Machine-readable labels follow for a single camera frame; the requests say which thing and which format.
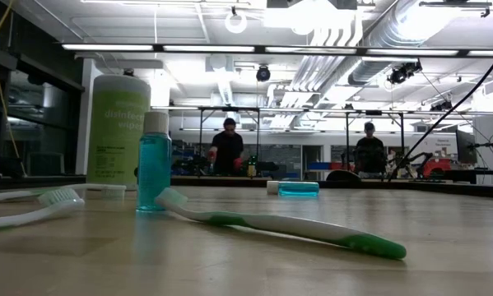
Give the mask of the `person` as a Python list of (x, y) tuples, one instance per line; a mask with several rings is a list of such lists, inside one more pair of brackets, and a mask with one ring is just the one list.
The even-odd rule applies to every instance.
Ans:
[(374, 136), (374, 131), (373, 123), (365, 123), (365, 137), (356, 143), (355, 169), (360, 178), (382, 178), (385, 173), (384, 143)]
[(223, 127), (224, 130), (212, 138), (208, 159), (213, 163), (215, 174), (237, 175), (243, 163), (243, 138), (235, 131), (233, 118), (226, 118)]

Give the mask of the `black bar with light strips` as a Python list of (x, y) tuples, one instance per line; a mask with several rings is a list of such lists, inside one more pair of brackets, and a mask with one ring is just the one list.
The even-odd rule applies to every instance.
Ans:
[(92, 53), (233, 53), (376, 58), (493, 58), (493, 49), (368, 48), (224, 44), (63, 44), (73, 52)]

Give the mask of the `green disinfecting wipes canister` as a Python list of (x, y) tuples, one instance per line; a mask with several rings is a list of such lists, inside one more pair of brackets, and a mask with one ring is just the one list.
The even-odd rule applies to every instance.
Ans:
[(94, 79), (87, 182), (136, 187), (139, 139), (150, 101), (151, 87), (134, 76)]

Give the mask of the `black ceiling spotlight cluster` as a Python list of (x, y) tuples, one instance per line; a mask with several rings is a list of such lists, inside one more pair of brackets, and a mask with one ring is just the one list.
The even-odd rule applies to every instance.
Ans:
[(399, 85), (414, 76), (415, 73), (421, 72), (421, 62), (405, 62), (392, 69), (388, 75), (387, 81), (392, 85)]

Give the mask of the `black aluminium table frame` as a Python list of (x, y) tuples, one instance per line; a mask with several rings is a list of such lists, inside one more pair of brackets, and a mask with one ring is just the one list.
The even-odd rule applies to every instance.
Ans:
[[(61, 187), (70, 184), (87, 183), (83, 176), (4, 178), (0, 180), (0, 191), (30, 190), (47, 187)], [(266, 187), (267, 181), (261, 178), (173, 178), (173, 186), (185, 187)], [(322, 189), (361, 189), (361, 190), (413, 190), (437, 192), (454, 195), (493, 198), (493, 186), (464, 183), (426, 183), (405, 180), (386, 181), (320, 181)]]

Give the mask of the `red machine part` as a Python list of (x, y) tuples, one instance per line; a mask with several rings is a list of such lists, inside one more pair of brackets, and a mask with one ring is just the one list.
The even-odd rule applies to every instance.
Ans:
[(451, 170), (452, 160), (447, 158), (429, 159), (425, 164), (420, 166), (421, 176), (423, 178), (433, 178), (441, 176), (444, 171)]

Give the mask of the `green white toothbrush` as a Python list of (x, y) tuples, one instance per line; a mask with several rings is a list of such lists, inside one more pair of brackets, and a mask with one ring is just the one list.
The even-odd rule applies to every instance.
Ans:
[(51, 190), (38, 196), (42, 208), (19, 215), (1, 216), (0, 229), (33, 224), (45, 220), (68, 217), (85, 207), (85, 201), (76, 191), (66, 187)]
[(13, 192), (0, 192), (0, 201), (9, 199), (16, 199), (22, 197), (38, 196), (46, 192), (51, 192), (58, 189), (71, 188), (74, 190), (93, 190), (100, 191), (104, 197), (124, 197), (127, 189), (124, 185), (111, 185), (111, 184), (95, 184), (95, 183), (80, 183), (70, 184), (61, 187), (47, 187), (40, 189), (30, 189)]
[(166, 210), (205, 224), (240, 226), (307, 238), (388, 259), (402, 260), (407, 256), (407, 249), (399, 243), (341, 225), (280, 215), (188, 210), (184, 208), (187, 201), (186, 196), (171, 188), (164, 189), (155, 199), (155, 203)]

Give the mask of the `blue mouthwash bottle white cap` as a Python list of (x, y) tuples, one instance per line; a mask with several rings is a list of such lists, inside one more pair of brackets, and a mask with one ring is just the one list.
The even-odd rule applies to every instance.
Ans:
[(163, 210), (155, 202), (162, 191), (170, 187), (172, 140), (169, 115), (150, 111), (144, 115), (139, 141), (137, 166), (137, 210)]
[(296, 181), (267, 181), (267, 193), (280, 197), (317, 197), (319, 184)]

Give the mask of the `black background rig frame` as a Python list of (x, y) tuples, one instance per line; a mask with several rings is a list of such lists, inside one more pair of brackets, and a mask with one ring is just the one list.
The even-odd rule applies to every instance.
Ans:
[(379, 117), (379, 116), (387, 116), (391, 121), (396, 123), (400, 127), (400, 142), (401, 142), (401, 157), (407, 157), (407, 153), (405, 151), (405, 129), (404, 129), (404, 118), (407, 111), (394, 111), (394, 110), (379, 110), (379, 109), (306, 109), (306, 108), (259, 108), (259, 107), (235, 107), (235, 106), (198, 106), (195, 108), (200, 112), (200, 121), (199, 121), (199, 150), (202, 149), (202, 130), (203, 123), (207, 118), (210, 118), (216, 111), (221, 111), (223, 113), (226, 112), (245, 112), (249, 114), (250, 112), (255, 112), (257, 117), (253, 117), (253, 120), (257, 122), (257, 127), (253, 129), (253, 132), (256, 133), (256, 145), (259, 146), (260, 140), (260, 119), (262, 113), (282, 113), (282, 114), (308, 114), (308, 113), (320, 113), (325, 116), (330, 114), (339, 114), (342, 118), (345, 118), (345, 130), (343, 131), (346, 136), (346, 152), (344, 154), (344, 164), (345, 170), (351, 169), (351, 161), (350, 161), (350, 118), (357, 119), (360, 117)]

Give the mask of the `black computer monitor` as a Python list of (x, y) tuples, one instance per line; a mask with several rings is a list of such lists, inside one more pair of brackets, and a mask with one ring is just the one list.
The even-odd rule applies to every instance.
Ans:
[(456, 142), (458, 151), (458, 161), (462, 164), (475, 164), (477, 153), (475, 148), (475, 137), (473, 134), (457, 130)]

